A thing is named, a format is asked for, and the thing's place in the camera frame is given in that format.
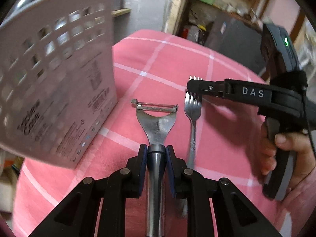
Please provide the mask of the person's right hand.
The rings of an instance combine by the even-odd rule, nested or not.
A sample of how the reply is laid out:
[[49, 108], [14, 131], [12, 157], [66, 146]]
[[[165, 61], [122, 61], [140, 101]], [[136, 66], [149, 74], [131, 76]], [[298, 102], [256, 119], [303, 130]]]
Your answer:
[[297, 154], [295, 168], [289, 188], [295, 188], [315, 168], [315, 156], [311, 141], [307, 135], [302, 133], [281, 133], [275, 135], [275, 140], [268, 139], [266, 124], [261, 125], [261, 140], [259, 144], [260, 172], [266, 176], [276, 168], [275, 159], [277, 149], [283, 151], [294, 151]]

